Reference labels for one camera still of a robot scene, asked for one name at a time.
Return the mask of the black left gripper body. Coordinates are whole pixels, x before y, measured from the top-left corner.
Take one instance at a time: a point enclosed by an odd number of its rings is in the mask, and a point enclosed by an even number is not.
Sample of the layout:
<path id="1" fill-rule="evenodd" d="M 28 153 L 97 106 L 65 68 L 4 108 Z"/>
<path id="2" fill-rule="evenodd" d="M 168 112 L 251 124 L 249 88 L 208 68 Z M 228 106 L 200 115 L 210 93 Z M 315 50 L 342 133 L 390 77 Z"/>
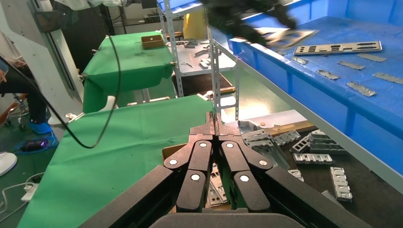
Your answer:
<path id="1" fill-rule="evenodd" d="M 276 0 L 202 0 L 210 26 L 219 27 L 240 19 L 248 10 L 265 12 L 277 5 Z"/>

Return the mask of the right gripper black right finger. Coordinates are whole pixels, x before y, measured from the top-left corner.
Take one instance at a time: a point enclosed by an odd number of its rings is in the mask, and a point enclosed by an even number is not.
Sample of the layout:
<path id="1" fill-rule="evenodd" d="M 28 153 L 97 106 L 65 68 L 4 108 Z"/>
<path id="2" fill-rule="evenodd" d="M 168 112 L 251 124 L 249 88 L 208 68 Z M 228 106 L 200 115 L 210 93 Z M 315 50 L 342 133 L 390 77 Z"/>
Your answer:
<path id="1" fill-rule="evenodd" d="M 226 126 L 215 114 L 218 166 L 226 197 L 232 209 L 269 212 L 270 202 L 256 177 L 272 168 L 272 161 L 249 148 L 236 128 Z"/>

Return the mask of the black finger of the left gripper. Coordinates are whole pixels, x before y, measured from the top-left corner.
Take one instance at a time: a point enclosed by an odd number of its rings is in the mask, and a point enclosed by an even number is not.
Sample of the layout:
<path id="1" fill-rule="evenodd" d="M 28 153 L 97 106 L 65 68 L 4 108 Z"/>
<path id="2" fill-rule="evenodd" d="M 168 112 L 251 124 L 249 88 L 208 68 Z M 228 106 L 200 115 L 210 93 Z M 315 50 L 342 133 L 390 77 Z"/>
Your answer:
<path id="1" fill-rule="evenodd" d="M 251 43 L 267 44 L 267 40 L 265 40 L 262 35 L 254 28 L 245 24 L 230 24 L 227 26 L 226 32 L 234 37 L 244 38 Z"/>
<path id="2" fill-rule="evenodd" d="M 297 23 L 288 15 L 287 8 L 281 4 L 274 5 L 268 14 L 274 17 L 280 24 L 289 29 L 296 29 Z"/>

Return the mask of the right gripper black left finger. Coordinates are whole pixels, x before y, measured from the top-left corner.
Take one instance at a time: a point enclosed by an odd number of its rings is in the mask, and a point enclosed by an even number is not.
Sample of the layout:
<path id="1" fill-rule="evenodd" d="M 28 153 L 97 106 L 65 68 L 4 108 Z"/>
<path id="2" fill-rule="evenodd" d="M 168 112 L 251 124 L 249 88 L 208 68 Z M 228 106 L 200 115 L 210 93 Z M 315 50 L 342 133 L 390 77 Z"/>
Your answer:
<path id="1" fill-rule="evenodd" d="M 207 112 L 206 123 L 192 127 L 187 144 L 163 162 L 175 174 L 173 191 L 178 213 L 202 212 L 206 205 L 214 136 L 214 114 Z"/>

